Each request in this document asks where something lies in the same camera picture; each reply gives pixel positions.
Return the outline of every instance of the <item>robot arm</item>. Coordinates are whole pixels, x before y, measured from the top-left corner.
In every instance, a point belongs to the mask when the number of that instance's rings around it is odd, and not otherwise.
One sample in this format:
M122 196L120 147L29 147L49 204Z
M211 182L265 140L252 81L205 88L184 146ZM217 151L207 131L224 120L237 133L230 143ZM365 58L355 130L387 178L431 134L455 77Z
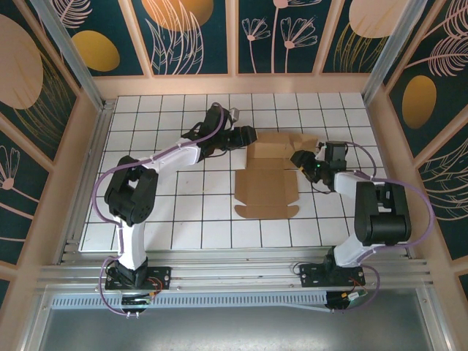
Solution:
M347 286L352 277L365 284L361 261L378 246L396 245L411 236L404 187L367 181L347 172L344 142L327 142L319 147L317 155L297 151L291 161L312 183L322 181L331 192L353 199L355 225L350 237L333 247L322 264L300 267L301 272L306 272L301 281L311 283L308 286Z
M215 150L231 151L253 143L257 139L255 129L250 126L234 127L238 120L238 110L224 110L224 121L221 129L210 139L182 146L188 141L201 140L210 135L220 123L221 113L212 107L206 113L205 120L196 124L189 132L181 136L176 143L179 148L160 151L151 155L152 161L141 166L119 170L113 174L105 193L105 202L109 212L123 228L122 242L118 242L119 251L124 251L115 262L116 277L125 281L125 285L139 288L148 274L148 258L144 248L143 231L145 220L154 209L154 198L159 179L164 179L176 171L203 161ZM138 160L124 156L118 165L136 163Z

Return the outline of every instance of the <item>leaf illustration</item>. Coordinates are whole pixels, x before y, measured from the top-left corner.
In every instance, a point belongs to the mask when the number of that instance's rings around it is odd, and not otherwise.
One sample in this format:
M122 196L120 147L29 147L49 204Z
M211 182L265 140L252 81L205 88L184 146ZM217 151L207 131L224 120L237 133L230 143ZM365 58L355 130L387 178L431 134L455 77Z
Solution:
M452 0L443 26L452 38L468 35L468 0Z
M52 0L65 28L77 29L92 12L91 0Z

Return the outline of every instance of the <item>dark green wallpaper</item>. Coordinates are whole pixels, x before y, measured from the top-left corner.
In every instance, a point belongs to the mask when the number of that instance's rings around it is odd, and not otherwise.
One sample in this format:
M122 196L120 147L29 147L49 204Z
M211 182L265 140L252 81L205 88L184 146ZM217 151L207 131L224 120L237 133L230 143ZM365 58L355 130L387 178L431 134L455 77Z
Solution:
M15 265L48 172L0 132L0 260Z
M312 72L330 4L289 1L278 8L273 1L240 0L239 73Z
M390 92L413 156L468 104L467 23L468 4L448 0Z
M426 6L424 7L423 14L419 18L419 21L416 23L414 26L411 35L408 37L407 42L404 44L403 48L400 50L400 54L396 58L395 62L391 65L390 69L388 70L387 75L385 76L383 83L387 85L388 81L392 77L393 73L395 72L395 69L401 62L401 57L404 55L404 53L408 50L408 47L411 45L412 40L415 38L416 33L418 32L419 28L423 24L424 20L426 19L426 16L429 12L429 10L432 8L432 5L434 5L435 0L428 0Z
M10 285L10 282L8 282L7 280L0 279L0 309L1 305L3 304L3 300L7 295L8 285Z
M468 255L468 124L419 169L452 260Z
M54 160L75 93L11 0L0 21L0 113Z
M181 3L182 8L173 0L132 0L153 73L227 73L225 1Z

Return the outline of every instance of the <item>flattened cardboard box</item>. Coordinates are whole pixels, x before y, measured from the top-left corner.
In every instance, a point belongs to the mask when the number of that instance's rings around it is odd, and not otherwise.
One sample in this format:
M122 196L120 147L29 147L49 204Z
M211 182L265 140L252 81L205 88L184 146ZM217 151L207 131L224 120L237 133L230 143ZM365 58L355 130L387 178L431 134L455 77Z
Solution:
M247 219L289 219L299 206L298 178L290 157L297 150L315 151L318 138L293 133L258 133L247 147L246 169L235 172L235 212Z

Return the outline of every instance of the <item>wire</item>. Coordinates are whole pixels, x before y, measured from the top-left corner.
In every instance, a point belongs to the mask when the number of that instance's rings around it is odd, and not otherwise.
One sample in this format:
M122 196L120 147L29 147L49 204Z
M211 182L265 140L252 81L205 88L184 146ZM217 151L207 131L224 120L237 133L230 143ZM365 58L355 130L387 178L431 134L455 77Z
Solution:
M129 164L120 165L120 166L116 166L114 168L111 168L108 171L104 172L104 174L102 174L97 179L97 181L96 181L96 183L94 185L93 192L92 192L92 195L91 195L91 201L92 201L93 209L96 211L97 216L103 222L110 223L110 224L115 224L117 226L117 228L118 228L118 247L119 247L118 256L117 257L109 256L104 260L104 262L102 263L102 266L101 266L101 271L99 272L99 284L98 284L98 291L99 291L99 295L101 296L102 302L104 303L104 305L106 305L106 307L111 312L113 312L115 314L118 314L118 315L121 315L121 316L127 316L127 317L138 317L139 316L138 313L131 313L131 312L125 313L122 310L119 311L117 309L114 309L105 300L104 293L102 291L102 273L104 273L105 267L107 266L109 261L111 261L111 262L117 261L122 256L122 254L124 253L124 237L123 237L124 227L122 225L122 222L117 222L117 221L114 221L112 219L109 219L109 218L105 217L102 214L102 212L100 211L99 207L97 206L97 191L99 189L99 186L101 185L101 183L104 181L104 179L106 177L110 176L111 174L114 174L115 172L117 172L119 170L126 170L128 168L134 168L134 167L138 167L138 166L141 166L141 165L145 165L145 164L150 163L150 162L154 162L157 159L160 159L161 157L164 157L164 156L168 155L169 153L171 153L171 152L173 152L173 151L175 151L175 150L177 150L179 148L194 145L194 144L197 144L197 143L201 143L201 142L203 142L205 140L210 139L214 135L216 135L216 133L219 132L219 130L221 129L223 121L224 121L224 109L222 108L222 106L218 102L214 102L211 106L217 106L217 107L219 107L219 109L221 111L218 126L216 127L216 129L212 133L210 133L210 134L206 135L205 137L202 137L202 138L200 138L198 140L190 140L190 141L188 141L186 143L174 145L172 148L164 150L164 151L160 152L159 154L157 154L156 156L153 155L153 156L151 156L151 157L149 157L147 159L142 159L142 160L140 160L138 162L129 163Z
M362 309L364 306L369 305L377 297L377 293L380 290L380 275L379 275L379 272L377 272L377 269L375 269L374 267L371 267L370 265L361 265L361 267L367 268L367 269L369 269L369 270L371 270L371 271L373 271L375 273L377 283L375 285L374 293L372 294L372 296L370 298L368 298L366 301L364 301L364 303L362 303L361 305L351 307L350 309L340 310L342 313L347 313L348 311L355 311L357 309Z

